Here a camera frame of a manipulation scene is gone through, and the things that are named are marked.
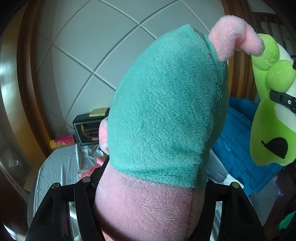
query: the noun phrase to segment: black box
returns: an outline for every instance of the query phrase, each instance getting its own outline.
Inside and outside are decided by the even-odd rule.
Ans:
[[[89,117],[90,113],[76,116],[73,127],[80,145],[98,144],[100,123],[108,116],[109,110],[105,116]]]

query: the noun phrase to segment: white wall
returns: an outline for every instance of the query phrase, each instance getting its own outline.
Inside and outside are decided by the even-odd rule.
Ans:
[[[207,34],[221,0],[45,0],[36,68],[55,137],[73,134],[77,115],[109,107],[133,61],[160,35],[191,24]]]
[[[263,0],[248,0],[252,12],[267,12],[273,13],[275,12],[269,7]]]

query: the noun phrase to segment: green plush toy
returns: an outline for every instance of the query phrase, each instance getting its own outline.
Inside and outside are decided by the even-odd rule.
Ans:
[[[261,102],[251,130],[251,157],[259,166],[286,166],[296,159],[296,63],[270,35],[259,36],[265,50],[252,56]]]

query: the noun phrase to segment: teal plush fabric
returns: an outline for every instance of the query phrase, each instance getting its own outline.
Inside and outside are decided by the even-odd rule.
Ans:
[[[227,115],[227,81],[227,63],[192,26],[158,38],[116,90],[110,164],[144,180],[204,188],[209,152]]]

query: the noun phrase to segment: pink plush ear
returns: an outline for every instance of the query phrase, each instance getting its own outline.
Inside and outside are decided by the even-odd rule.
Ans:
[[[245,20],[232,15],[220,18],[210,31],[209,40],[215,46],[219,61],[231,58],[234,50],[244,50],[254,56],[264,51],[264,43],[254,29]]]
[[[102,151],[109,155],[108,142],[107,142],[107,122],[108,122],[108,117],[103,119],[100,123],[99,144]]]

